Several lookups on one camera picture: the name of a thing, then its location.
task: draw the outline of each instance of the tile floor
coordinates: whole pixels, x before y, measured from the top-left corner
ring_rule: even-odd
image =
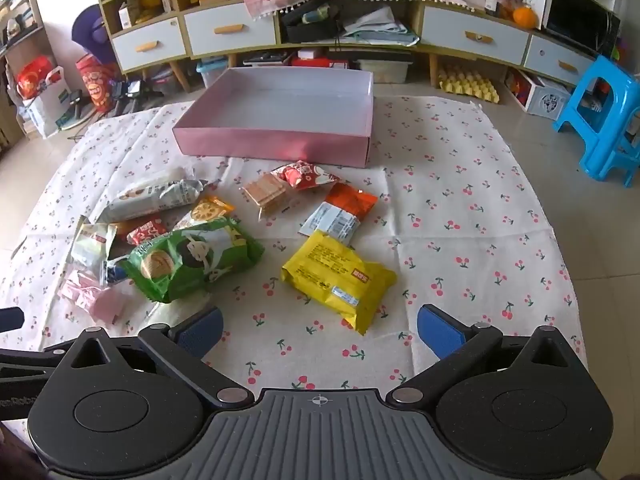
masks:
[[[195,99],[201,91],[173,102]],[[427,83],[376,85],[377,95],[443,94]],[[508,95],[484,111],[533,185],[574,281],[590,372],[614,413],[614,434],[600,464],[610,480],[640,473],[640,181],[631,189],[616,175],[595,182],[578,169],[584,145],[556,134],[549,120],[524,114]],[[66,136],[18,144],[0,159],[0,272],[46,183],[73,141]]]

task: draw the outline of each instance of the tablecloth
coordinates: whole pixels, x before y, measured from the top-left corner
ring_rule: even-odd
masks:
[[[529,335],[553,324],[585,359],[574,289],[554,232],[481,107],[441,98],[377,98],[369,168],[326,167],[378,197],[351,243],[398,274],[360,336],[279,280],[280,267],[304,241],[297,230],[327,190],[312,190],[286,213],[258,222],[238,188],[280,164],[181,154],[172,125],[189,105],[103,120],[72,150],[28,219],[2,279],[2,304],[20,306],[26,317],[23,329],[0,338],[4,348],[42,349],[96,324],[56,296],[80,215],[99,214],[145,174],[181,166],[216,184],[220,197],[236,206],[235,217],[266,247],[252,270],[216,283],[213,298],[225,332],[205,357],[256,395],[274,386],[377,387],[386,394],[436,361],[416,333],[425,303],[465,324],[492,323],[505,334]],[[113,336],[135,335],[152,322],[172,324],[209,299],[195,294],[152,304],[129,282],[122,286],[128,295],[123,316],[108,326],[98,323]]]

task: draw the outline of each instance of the stack of papers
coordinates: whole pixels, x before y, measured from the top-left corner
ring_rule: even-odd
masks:
[[[412,31],[396,21],[389,6],[383,6],[345,25],[342,38],[372,42],[373,44],[401,44],[404,46],[413,46],[420,41],[420,38]]]

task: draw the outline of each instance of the yellow egg tray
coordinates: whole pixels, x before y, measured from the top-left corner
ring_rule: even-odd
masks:
[[[438,72],[440,88],[449,94],[469,95],[498,104],[500,96],[494,85],[477,70],[463,72],[459,66],[446,66]]]

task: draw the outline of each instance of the white drawer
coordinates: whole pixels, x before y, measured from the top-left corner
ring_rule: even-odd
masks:
[[[190,12],[184,21],[194,57],[276,43],[273,18],[254,21],[244,4]]]
[[[186,56],[178,18],[152,23],[113,38],[123,72],[170,57]]]
[[[529,33],[464,12],[425,7],[422,42],[519,65]]]
[[[576,86],[593,59],[539,36],[531,37],[524,67]]]

